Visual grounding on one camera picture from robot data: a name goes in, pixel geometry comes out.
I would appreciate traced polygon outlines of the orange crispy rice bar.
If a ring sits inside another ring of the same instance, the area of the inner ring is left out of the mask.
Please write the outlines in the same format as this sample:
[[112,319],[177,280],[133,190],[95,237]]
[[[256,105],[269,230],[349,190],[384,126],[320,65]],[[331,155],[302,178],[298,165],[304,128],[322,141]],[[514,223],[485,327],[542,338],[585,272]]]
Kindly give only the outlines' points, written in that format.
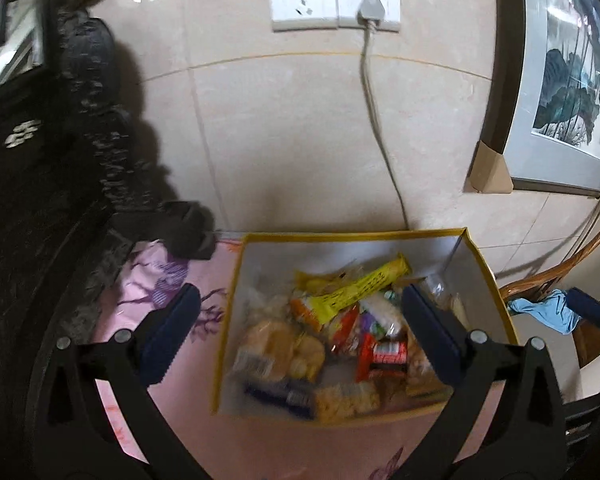
[[352,382],[314,391],[313,413],[320,422],[338,422],[380,409],[380,396],[372,382]]

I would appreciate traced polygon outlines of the cardboard corner protector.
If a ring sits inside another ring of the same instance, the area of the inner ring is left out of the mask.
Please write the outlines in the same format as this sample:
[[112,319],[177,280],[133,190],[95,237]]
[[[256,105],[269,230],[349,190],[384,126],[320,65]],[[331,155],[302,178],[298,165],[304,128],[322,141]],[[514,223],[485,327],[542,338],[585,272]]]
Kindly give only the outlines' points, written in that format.
[[476,146],[471,159],[463,191],[489,195],[508,195],[514,190],[513,179],[509,174],[502,154],[489,148],[483,141]]

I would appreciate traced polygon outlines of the dark label snack packet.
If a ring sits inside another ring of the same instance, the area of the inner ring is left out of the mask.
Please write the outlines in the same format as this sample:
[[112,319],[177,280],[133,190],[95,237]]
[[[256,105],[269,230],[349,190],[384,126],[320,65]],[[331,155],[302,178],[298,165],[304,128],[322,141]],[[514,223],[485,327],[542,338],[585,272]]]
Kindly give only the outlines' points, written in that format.
[[260,403],[283,408],[291,415],[314,419],[314,393],[311,388],[296,382],[244,382],[245,394]]

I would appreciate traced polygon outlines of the yellow cardboard box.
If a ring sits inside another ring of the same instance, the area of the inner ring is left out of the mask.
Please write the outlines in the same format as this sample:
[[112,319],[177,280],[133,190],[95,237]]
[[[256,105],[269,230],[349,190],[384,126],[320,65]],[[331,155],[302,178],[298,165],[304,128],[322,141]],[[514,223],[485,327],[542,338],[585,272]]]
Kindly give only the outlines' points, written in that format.
[[[465,327],[465,330],[480,330],[480,328],[469,323],[468,315],[460,298],[452,294],[441,278],[437,275],[430,275],[426,278],[413,278],[412,273],[403,278],[398,278],[394,283],[379,292],[375,292],[361,299],[354,306],[341,311],[320,332],[314,332],[312,328],[296,321],[290,314],[288,301],[294,291],[294,286],[292,286],[290,292],[286,292],[278,299],[253,304],[249,308],[238,346],[245,331],[264,320],[288,322],[296,326],[298,330],[318,338],[326,349],[326,361],[318,381],[315,384],[310,384],[309,382],[300,382],[300,380],[285,379],[288,382],[296,382],[311,388],[314,393],[319,388],[357,382],[355,376],[356,367],[358,366],[358,352],[365,334],[372,334],[377,340],[405,340],[407,342],[407,330],[410,326],[408,326],[401,310],[402,292],[407,286],[417,286],[439,309],[453,313]],[[250,382],[250,380],[258,382],[258,380],[242,377],[236,373],[234,375],[241,389],[244,382]],[[393,407],[397,398],[419,401],[442,399],[445,402],[452,390],[452,387],[447,386],[448,388],[445,391],[429,396],[411,398],[405,392],[406,377],[403,379],[396,377],[376,378],[368,380],[368,382],[372,382],[379,393],[380,409],[378,411],[355,418],[338,420],[338,422],[320,422],[315,417],[314,419],[297,418],[308,422],[317,422],[321,425],[339,424],[347,420],[375,416],[386,412]]]

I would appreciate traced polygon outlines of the blue cloth on chair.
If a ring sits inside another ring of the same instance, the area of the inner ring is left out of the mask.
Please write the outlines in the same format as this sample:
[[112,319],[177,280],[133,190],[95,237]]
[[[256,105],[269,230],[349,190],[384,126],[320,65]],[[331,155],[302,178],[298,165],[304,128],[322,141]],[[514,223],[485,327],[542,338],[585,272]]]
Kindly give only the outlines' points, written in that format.
[[560,289],[552,290],[544,299],[533,302],[524,298],[510,300],[507,310],[511,315],[528,314],[543,325],[562,335],[571,334],[582,316],[568,307],[567,294]]

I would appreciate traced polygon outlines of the large framed lotus painting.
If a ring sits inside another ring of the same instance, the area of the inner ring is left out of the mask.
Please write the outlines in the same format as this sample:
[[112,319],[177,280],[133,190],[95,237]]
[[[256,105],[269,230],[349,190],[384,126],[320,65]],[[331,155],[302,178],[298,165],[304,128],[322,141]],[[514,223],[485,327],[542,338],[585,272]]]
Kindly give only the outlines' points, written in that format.
[[600,0],[496,0],[480,143],[516,190],[600,195]]

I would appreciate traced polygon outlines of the long yellow snack bar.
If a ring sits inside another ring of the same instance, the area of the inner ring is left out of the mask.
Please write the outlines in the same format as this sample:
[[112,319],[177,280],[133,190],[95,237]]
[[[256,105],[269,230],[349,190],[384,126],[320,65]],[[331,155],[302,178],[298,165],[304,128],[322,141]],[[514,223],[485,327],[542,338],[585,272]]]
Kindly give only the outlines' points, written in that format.
[[296,321],[320,332],[341,311],[411,273],[411,265],[401,254],[370,272],[355,266],[332,274],[297,271],[289,311]]

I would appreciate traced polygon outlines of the round bread packet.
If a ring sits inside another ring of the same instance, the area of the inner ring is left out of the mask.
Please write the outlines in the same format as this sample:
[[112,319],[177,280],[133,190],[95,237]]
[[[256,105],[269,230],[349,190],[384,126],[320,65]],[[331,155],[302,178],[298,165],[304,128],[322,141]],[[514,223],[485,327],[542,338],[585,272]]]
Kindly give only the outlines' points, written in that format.
[[232,371],[259,382],[315,384],[326,361],[324,344],[288,322],[264,320],[242,335]]

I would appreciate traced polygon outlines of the pink floral tablecloth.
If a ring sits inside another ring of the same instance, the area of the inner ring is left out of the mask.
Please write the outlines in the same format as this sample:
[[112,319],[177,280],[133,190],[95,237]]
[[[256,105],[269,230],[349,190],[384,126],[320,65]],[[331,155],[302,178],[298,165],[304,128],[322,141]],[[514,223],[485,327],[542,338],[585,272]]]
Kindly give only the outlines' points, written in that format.
[[374,270],[404,256],[413,278],[437,275],[472,326],[498,342],[517,335],[483,255],[464,229],[367,234],[263,234],[222,240],[207,261],[172,257],[159,242],[134,246],[102,294],[94,338],[134,328],[183,284],[202,310],[166,377],[149,390],[170,427],[215,479],[385,479],[414,451],[444,402],[397,398],[375,416],[321,425],[242,393],[232,365],[253,304],[278,299],[294,276]]

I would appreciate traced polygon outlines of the red snack packet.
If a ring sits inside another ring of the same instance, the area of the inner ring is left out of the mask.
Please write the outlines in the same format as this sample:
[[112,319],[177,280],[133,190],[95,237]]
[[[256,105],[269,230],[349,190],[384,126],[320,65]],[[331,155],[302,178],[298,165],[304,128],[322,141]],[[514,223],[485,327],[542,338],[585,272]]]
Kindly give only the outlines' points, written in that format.
[[408,372],[408,348],[405,340],[377,340],[365,334],[358,352],[355,380],[367,382],[376,378],[403,379]]

